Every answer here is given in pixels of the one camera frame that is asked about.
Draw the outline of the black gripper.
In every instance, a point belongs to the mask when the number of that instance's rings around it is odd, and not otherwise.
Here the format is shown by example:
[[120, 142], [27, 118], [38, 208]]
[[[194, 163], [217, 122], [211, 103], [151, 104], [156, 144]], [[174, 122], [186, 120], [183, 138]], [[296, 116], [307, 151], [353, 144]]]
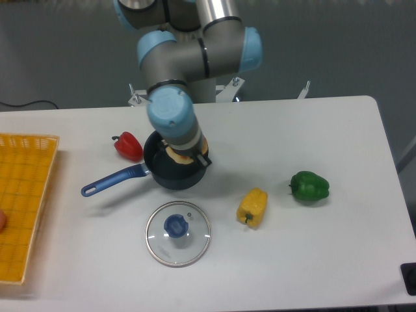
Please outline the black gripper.
[[182, 150], [176, 153], [175, 162], [177, 163], [193, 163], [194, 158], [199, 166], [210, 166], [212, 161], [207, 155], [203, 154], [203, 147], [200, 149]]

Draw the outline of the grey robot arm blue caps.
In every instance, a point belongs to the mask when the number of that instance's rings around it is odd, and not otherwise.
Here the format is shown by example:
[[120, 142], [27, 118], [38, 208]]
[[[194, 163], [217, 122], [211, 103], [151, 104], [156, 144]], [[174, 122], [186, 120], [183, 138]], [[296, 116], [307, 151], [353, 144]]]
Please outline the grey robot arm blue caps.
[[114, 9], [134, 29], [160, 27], [136, 48], [148, 117], [177, 163], [202, 158], [207, 142], [190, 84], [258, 68], [263, 46], [257, 29], [244, 26], [236, 1], [115, 1]]

